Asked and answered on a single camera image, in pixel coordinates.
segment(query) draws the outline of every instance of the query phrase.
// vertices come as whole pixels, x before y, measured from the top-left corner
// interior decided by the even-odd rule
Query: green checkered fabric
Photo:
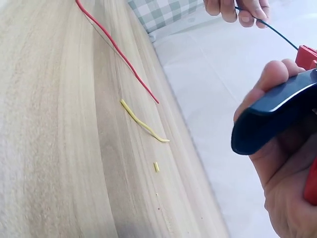
[[[203,0],[128,0],[148,33],[164,27],[203,6]]]

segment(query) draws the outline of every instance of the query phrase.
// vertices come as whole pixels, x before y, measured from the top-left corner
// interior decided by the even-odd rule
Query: wooden table
[[[228,237],[144,29],[125,0],[83,5],[160,104],[74,0],[1,6],[0,237]]]

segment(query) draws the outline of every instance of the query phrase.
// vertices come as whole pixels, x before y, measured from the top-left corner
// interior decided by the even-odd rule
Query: finger
[[[254,18],[248,11],[240,11],[239,22],[243,27],[252,27],[254,25]]]
[[[267,92],[273,87],[285,83],[289,77],[295,76],[300,73],[301,70],[301,68],[289,59],[283,61],[271,61],[264,67],[255,88],[260,88]]]
[[[266,20],[267,15],[261,8],[259,0],[239,0],[237,2],[241,2],[245,7],[243,9],[248,10],[255,18]]]
[[[237,20],[237,13],[234,8],[234,0],[220,0],[220,12],[222,18],[226,22],[235,22]]]
[[[236,122],[239,116],[242,114],[242,112],[251,106],[254,102],[256,102],[258,99],[263,97],[265,92],[259,88],[253,88],[244,98],[243,102],[240,104],[236,112],[233,116],[233,121]]]
[[[259,0],[259,4],[262,10],[264,11],[264,13],[266,14],[266,19],[264,19],[263,21],[266,23],[269,23],[270,8],[269,8],[268,0]],[[261,23],[259,20],[257,20],[257,26],[259,28],[266,28],[266,26],[263,23]]]
[[[206,12],[211,16],[218,16],[220,14],[220,0],[204,0]]]

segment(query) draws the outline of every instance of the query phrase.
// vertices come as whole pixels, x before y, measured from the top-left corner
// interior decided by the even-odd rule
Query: hand
[[[204,0],[206,11],[217,16],[221,13],[222,18],[226,22],[235,22],[237,20],[236,9],[234,8],[234,0]],[[237,0],[238,7],[244,9],[239,12],[239,22],[244,27],[252,27],[256,17],[265,22],[269,20],[269,4],[268,0]],[[259,28],[265,26],[257,21]]]
[[[265,92],[302,71],[290,60],[268,63],[234,120]],[[317,207],[303,198],[309,168],[317,155],[316,132],[317,115],[312,113],[250,156],[264,188],[264,206],[282,238],[317,237]]]

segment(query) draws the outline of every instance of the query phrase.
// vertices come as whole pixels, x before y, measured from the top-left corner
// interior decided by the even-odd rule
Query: white floor
[[[271,24],[317,48],[317,1],[275,0]],[[230,147],[236,107],[270,60],[296,51],[270,29],[242,28],[201,9],[150,35],[233,238],[277,237],[247,157]]]

